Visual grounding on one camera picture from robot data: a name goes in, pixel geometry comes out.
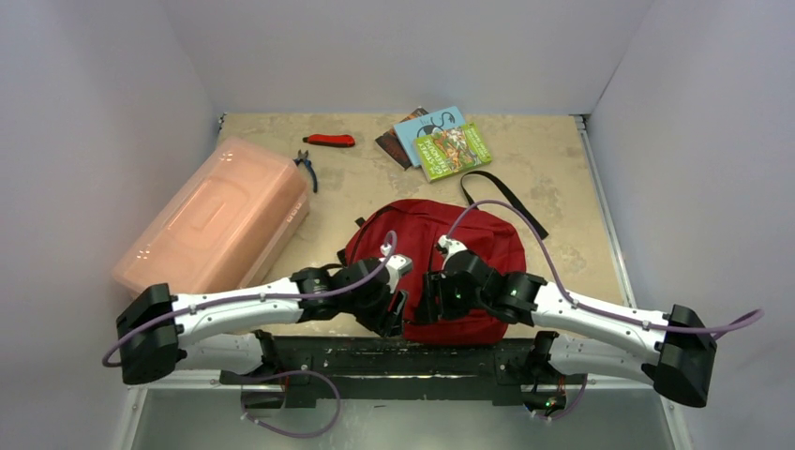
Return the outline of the green illustrated book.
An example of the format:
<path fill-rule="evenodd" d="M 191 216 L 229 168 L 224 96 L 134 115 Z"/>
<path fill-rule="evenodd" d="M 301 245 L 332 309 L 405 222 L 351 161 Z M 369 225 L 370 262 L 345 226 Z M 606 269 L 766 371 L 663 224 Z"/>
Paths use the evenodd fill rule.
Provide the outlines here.
<path fill-rule="evenodd" d="M 429 183 L 488 165 L 493 160 L 475 123 L 437 129 L 417 138 L 413 145 Z"/>

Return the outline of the dark brown book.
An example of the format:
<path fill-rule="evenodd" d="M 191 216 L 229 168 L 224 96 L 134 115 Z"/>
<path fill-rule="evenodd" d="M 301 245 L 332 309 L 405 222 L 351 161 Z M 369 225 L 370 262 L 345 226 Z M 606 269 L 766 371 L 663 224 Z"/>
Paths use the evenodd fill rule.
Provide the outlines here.
<path fill-rule="evenodd" d="M 423 107 L 415 108 L 410 114 L 405 116 L 400 123 L 413 120 L 422 115 L 428 114 L 428 111 Z M 375 143 L 384 151 L 384 153 L 393 159 L 403 170 L 409 169 L 412 164 L 407 152 L 404 150 L 400 140 L 395 132 L 395 128 L 391 127 L 385 131 L 381 136 L 375 139 Z"/>

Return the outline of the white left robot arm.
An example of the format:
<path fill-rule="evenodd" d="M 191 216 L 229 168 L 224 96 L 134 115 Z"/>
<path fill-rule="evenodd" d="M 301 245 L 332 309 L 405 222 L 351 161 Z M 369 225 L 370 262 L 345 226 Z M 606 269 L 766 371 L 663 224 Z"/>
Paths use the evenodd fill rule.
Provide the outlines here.
<path fill-rule="evenodd" d="M 399 282 L 413 269 L 403 255 L 368 258 L 334 274 L 309 267 L 271 283 L 216 293 L 145 288 L 117 317 L 117 341 L 101 359 L 127 385 L 158 381 L 176 370 L 221 369 L 269 383 L 279 358 L 255 337 L 235 332 L 268 324 L 323 322 L 348 314 L 380 337 L 402 332 L 407 294 Z"/>

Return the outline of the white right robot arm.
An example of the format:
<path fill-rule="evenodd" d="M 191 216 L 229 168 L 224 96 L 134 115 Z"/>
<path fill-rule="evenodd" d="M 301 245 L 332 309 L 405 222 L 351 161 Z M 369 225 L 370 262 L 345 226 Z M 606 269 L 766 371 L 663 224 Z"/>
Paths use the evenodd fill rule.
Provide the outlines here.
<path fill-rule="evenodd" d="M 501 323 L 554 328 L 526 357 L 540 382 L 555 375 L 593 373 L 650 385 L 673 402 L 703 408 L 717 351 L 698 314 L 613 305 L 523 273 L 500 273 L 470 250 L 445 258 L 422 281 L 415 320 L 423 325 L 483 311 Z"/>

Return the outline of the light blue book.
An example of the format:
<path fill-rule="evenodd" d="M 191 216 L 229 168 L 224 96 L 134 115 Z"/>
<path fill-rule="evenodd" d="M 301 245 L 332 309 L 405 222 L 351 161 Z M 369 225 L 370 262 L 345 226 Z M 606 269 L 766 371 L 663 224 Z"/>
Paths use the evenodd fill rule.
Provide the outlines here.
<path fill-rule="evenodd" d="M 418 138 L 432 134 L 436 130 L 455 128 L 465 123 L 463 113 L 456 106 L 427 113 L 422 109 L 409 120 L 395 124 L 394 131 L 412 166 L 417 168 L 421 165 L 419 154 L 414 148 L 414 142 Z"/>

